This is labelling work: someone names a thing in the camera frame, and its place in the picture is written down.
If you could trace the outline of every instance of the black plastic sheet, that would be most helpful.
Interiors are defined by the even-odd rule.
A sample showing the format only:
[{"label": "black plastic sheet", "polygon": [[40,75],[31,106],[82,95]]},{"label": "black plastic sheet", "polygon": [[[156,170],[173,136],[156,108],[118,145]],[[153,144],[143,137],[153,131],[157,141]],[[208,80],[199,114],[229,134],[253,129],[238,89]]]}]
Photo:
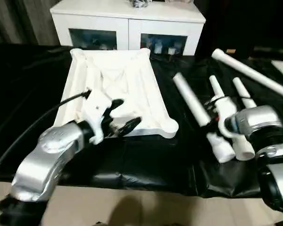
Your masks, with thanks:
[{"label": "black plastic sheet", "polygon": [[[62,97],[71,64],[70,47],[0,45],[0,156],[11,143]],[[213,96],[214,74],[226,95],[243,106],[232,84],[239,76],[258,105],[275,107],[283,118],[283,97],[236,72],[192,56],[171,60],[152,57],[152,67],[171,118],[179,124],[173,139],[160,136],[106,139],[81,151],[63,170],[61,185],[169,191],[202,197],[256,197],[259,186],[254,160],[219,164],[193,115],[172,82],[181,71],[204,104]],[[244,61],[283,85],[283,75],[270,62]],[[52,126],[44,119],[0,167],[0,181],[11,181],[39,135]]]}]

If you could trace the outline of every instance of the curtain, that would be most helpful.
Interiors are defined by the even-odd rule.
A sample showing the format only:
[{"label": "curtain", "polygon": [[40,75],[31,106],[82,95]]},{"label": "curtain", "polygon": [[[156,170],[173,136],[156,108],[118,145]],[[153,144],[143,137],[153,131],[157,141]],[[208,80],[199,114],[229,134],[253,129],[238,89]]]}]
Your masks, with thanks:
[{"label": "curtain", "polygon": [[50,8],[60,0],[0,0],[0,43],[59,45]]}]

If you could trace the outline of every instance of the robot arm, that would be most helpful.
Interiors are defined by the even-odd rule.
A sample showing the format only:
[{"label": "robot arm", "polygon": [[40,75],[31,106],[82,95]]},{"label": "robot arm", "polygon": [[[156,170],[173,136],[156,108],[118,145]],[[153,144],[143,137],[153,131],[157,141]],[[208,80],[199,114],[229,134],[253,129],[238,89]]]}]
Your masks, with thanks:
[{"label": "robot arm", "polygon": [[90,143],[124,136],[141,122],[137,117],[122,128],[114,126],[110,112],[122,103],[93,90],[84,103],[84,121],[50,128],[40,136],[36,148],[18,167],[10,194],[1,201],[1,226],[38,226],[65,165]]},{"label": "robot arm", "polygon": [[263,201],[283,212],[283,125],[275,110],[267,105],[244,109],[227,118],[225,127],[253,145]]}]

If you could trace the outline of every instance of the glass cabinet door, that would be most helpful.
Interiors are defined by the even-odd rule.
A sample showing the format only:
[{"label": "glass cabinet door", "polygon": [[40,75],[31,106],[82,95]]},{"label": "glass cabinet door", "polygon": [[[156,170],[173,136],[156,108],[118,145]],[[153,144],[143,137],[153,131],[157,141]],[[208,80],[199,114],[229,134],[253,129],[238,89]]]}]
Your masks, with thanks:
[{"label": "glass cabinet door", "polygon": [[72,45],[77,48],[116,50],[117,33],[69,28]]},{"label": "glass cabinet door", "polygon": [[100,50],[128,50],[128,19],[52,14],[61,45]]},{"label": "glass cabinet door", "polygon": [[194,55],[202,23],[129,20],[129,49],[149,48],[152,53]]},{"label": "glass cabinet door", "polygon": [[148,48],[155,54],[182,55],[187,36],[141,34],[141,48]]}]

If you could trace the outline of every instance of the white pipe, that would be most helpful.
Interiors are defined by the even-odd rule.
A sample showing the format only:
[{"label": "white pipe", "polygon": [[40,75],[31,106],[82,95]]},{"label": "white pipe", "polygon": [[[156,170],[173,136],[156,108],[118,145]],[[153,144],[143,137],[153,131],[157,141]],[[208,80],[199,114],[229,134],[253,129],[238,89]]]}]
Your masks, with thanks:
[{"label": "white pipe", "polygon": [[274,80],[269,79],[268,77],[264,76],[263,74],[255,71],[254,69],[246,66],[245,64],[235,60],[234,58],[230,57],[229,55],[225,54],[220,49],[215,49],[212,54],[212,57],[216,60],[220,60],[221,62],[225,63],[226,65],[231,66],[232,68],[236,69],[237,71],[245,74],[246,76],[252,78],[253,80],[261,83],[262,85],[270,88],[271,90],[277,92],[278,94],[283,96],[283,86],[279,83],[275,82]]},{"label": "white pipe", "polygon": [[235,85],[235,87],[236,87],[236,89],[239,93],[239,96],[241,96],[241,98],[242,98],[242,102],[243,102],[244,106],[246,108],[257,107],[255,101],[250,98],[250,94],[248,93],[248,91],[244,87],[242,81],[238,77],[233,79],[233,83],[234,83],[234,85]]},{"label": "white pipe", "polygon": [[209,81],[211,82],[215,96],[216,97],[224,97],[225,94],[224,94],[223,90],[221,89],[221,86],[219,85],[219,82],[216,79],[216,77],[214,75],[211,75],[209,77]]},{"label": "white pipe", "polygon": [[183,96],[190,111],[193,113],[197,123],[200,126],[205,126],[211,121],[210,116],[192,91],[187,81],[184,79],[181,73],[177,73],[173,78],[179,92]]},{"label": "white pipe", "polygon": [[[217,78],[214,75],[211,75],[209,80],[213,87],[215,97],[224,97],[225,95],[219,85]],[[225,128],[225,119],[235,114],[237,112],[237,107],[229,97],[217,100],[215,105],[219,115],[219,130],[225,135],[229,134],[230,132]],[[234,135],[232,136],[232,141],[233,150],[236,153],[236,159],[240,161],[247,161],[255,157],[255,151],[244,135]]]},{"label": "white pipe", "polygon": [[[205,126],[210,123],[210,116],[208,115],[182,74],[177,73],[174,76],[173,80],[185,102],[187,103],[189,109],[193,113],[197,123],[200,126]],[[208,133],[206,137],[212,146],[213,153],[218,162],[224,163],[230,161],[235,157],[233,148],[226,140],[224,140],[223,137],[219,137],[217,133],[211,132]]]}]

